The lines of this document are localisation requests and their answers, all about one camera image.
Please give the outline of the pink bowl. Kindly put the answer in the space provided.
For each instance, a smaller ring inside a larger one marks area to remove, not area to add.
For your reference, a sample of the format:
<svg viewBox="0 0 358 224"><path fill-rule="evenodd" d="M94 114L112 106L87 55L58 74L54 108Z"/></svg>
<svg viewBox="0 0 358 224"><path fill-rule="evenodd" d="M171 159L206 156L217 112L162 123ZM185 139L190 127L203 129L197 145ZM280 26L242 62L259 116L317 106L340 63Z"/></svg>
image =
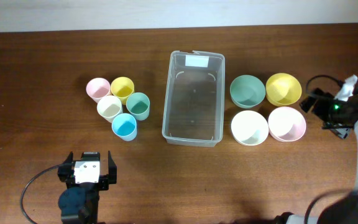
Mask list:
<svg viewBox="0 0 358 224"><path fill-rule="evenodd" d="M268 116L270 135L281 142L293 142L306 133L306 120L296 109L283 106L274 109Z"/></svg>

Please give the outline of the yellow bowl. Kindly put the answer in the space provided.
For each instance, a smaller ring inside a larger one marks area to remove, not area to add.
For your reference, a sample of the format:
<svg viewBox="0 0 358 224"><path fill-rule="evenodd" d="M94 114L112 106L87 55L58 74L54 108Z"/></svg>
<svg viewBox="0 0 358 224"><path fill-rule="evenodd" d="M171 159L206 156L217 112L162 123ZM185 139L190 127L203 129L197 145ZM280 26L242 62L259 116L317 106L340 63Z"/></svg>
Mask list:
<svg viewBox="0 0 358 224"><path fill-rule="evenodd" d="M302 94L300 82L287 73L276 73L266 82L267 100L275 106L288 106L296 103Z"/></svg>

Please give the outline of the white bowl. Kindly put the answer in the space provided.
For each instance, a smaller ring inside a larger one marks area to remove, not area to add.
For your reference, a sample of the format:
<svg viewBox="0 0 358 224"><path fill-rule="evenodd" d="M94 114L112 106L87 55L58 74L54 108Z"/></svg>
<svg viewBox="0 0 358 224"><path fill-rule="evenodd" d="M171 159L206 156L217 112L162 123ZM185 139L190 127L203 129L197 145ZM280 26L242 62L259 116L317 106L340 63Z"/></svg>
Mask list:
<svg viewBox="0 0 358 224"><path fill-rule="evenodd" d="M245 146L262 144L269 135L267 120L256 111L241 111L231 121L234 139Z"/></svg>

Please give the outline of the green bowl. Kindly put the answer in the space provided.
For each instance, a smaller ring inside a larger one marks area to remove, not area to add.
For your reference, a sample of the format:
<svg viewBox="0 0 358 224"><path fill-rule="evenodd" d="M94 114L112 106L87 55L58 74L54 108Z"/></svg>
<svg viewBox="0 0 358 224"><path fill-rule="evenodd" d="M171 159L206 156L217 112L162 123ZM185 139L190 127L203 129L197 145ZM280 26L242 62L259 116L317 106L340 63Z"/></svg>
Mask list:
<svg viewBox="0 0 358 224"><path fill-rule="evenodd" d="M252 75L241 75L235 78L230 85L229 92L233 103L244 109L257 106L266 96L265 85Z"/></svg>

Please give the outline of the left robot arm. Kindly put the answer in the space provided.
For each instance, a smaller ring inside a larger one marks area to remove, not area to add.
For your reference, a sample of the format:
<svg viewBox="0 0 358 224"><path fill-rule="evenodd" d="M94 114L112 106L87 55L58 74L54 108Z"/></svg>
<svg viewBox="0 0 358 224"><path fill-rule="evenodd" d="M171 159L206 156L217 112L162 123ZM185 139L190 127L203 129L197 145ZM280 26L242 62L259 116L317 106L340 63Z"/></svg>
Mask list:
<svg viewBox="0 0 358 224"><path fill-rule="evenodd" d="M108 173L101 175L101 155L98 152L84 152L79 160L69 153L58 168L58 178L67 189L58 199L62 223L98 222L100 191L107 191L117 183L117 165L108 153Z"/></svg>

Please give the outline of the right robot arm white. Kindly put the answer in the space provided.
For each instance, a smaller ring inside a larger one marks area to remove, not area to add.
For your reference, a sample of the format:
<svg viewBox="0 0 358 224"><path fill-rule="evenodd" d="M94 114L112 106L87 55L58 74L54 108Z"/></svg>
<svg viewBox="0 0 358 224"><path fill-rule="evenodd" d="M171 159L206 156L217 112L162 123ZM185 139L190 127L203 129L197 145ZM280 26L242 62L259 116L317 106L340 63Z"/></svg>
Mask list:
<svg viewBox="0 0 358 224"><path fill-rule="evenodd" d="M344 198L326 207L318 217L311 217L314 205L329 196L330 192L315 197L302 217L290 215L288 223L358 223L358 77L353 75L344 81L335 79L334 82L340 87L336 95L319 88L306 90L308 96L300 103L300 108L315 114L323 122L323 129L330 130L341 139L354 130L357 140L355 187L352 190L333 190L334 194L344 194Z"/></svg>

